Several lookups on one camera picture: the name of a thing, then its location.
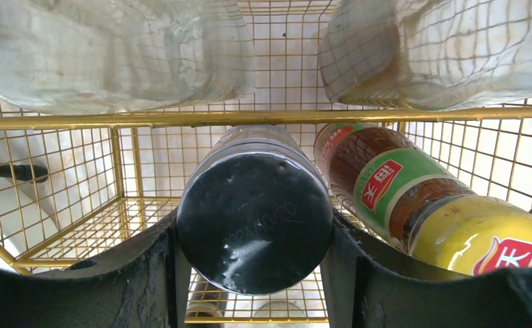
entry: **white plastic bag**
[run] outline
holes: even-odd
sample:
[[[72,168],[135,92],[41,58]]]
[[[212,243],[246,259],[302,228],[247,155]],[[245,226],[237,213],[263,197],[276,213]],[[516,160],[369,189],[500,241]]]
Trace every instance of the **white plastic bag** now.
[[[343,0],[319,45],[326,95],[461,109],[532,97],[532,0]]]
[[[234,0],[0,0],[0,97],[42,113],[177,107],[253,92]]]

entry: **yellow label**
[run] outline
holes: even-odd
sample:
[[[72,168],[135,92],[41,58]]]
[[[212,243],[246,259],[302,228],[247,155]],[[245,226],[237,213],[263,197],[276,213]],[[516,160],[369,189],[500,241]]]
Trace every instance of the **yellow label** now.
[[[532,215],[495,198],[464,196],[423,222],[410,253],[467,275],[532,267]]]

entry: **metal wire rack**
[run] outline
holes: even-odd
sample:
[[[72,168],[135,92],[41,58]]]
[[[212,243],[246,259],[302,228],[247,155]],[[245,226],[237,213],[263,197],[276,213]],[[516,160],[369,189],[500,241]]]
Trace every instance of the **metal wire rack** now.
[[[316,53],[338,1],[238,3],[256,49],[253,95],[83,117],[39,115],[0,100],[0,165],[35,164],[49,172],[46,182],[0,178],[3,260],[22,274],[65,268],[146,229],[178,205],[186,179],[237,124],[281,124],[313,159],[322,123],[379,122],[405,133],[479,194],[532,212],[532,99],[449,112],[330,103]],[[306,315],[288,308],[287,318],[255,316],[263,302],[278,298]],[[280,295],[220,301],[227,302],[223,315],[190,311],[187,322],[327,322],[318,271]]]

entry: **condiment bottle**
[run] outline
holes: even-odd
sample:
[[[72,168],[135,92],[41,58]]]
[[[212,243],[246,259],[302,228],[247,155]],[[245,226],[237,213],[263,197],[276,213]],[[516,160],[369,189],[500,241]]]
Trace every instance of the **condiment bottle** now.
[[[447,198],[419,218],[410,255],[467,275],[532,267],[532,215],[493,197]]]
[[[315,157],[338,200],[404,251],[425,206],[474,194],[403,135],[371,124],[327,125]]]
[[[469,275],[532,266],[532,215],[475,195],[400,133],[329,124],[315,156],[342,204],[402,251]]]
[[[318,266],[332,219],[324,180],[287,132],[238,126],[189,178],[177,231],[185,257],[209,282],[265,295]]]

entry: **brown liquid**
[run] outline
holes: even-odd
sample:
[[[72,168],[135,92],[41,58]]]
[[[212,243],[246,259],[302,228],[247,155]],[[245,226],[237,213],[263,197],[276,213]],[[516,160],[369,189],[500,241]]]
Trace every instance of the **brown liquid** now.
[[[362,169],[379,154],[398,148],[420,150],[400,133],[378,127],[351,133],[337,145],[330,157],[328,179],[332,192],[344,207],[352,208],[352,192]],[[420,182],[407,190],[395,204],[389,221],[391,236],[400,240],[406,249],[410,231],[426,206],[450,195],[472,193],[467,186],[452,178]]]

